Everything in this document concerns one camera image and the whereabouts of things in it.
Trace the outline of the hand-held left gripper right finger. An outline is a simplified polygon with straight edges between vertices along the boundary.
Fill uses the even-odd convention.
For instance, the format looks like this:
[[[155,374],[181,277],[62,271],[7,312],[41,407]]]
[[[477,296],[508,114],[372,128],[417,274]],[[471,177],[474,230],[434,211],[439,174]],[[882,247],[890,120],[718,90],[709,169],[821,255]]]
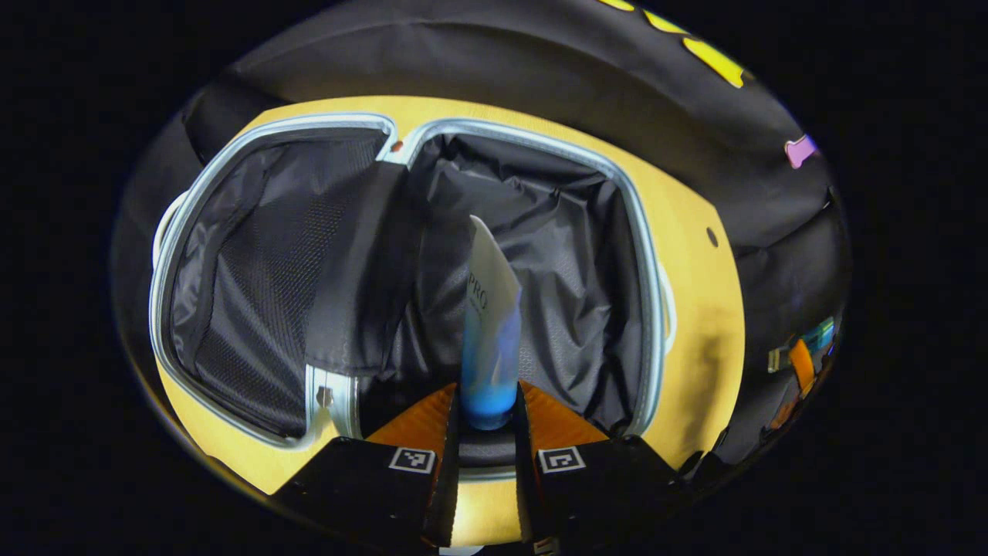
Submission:
[[[516,496],[534,550],[604,551],[687,507],[687,482],[641,437],[611,439],[528,382],[516,394]]]

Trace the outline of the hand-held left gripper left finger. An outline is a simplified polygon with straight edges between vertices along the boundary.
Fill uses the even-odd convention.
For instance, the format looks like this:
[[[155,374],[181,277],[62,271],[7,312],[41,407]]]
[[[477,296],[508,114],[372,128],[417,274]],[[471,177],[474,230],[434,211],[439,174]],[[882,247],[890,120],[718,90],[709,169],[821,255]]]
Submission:
[[[368,439],[337,436],[274,499],[308,524],[377,551],[435,551],[458,506],[459,388],[451,383]]]

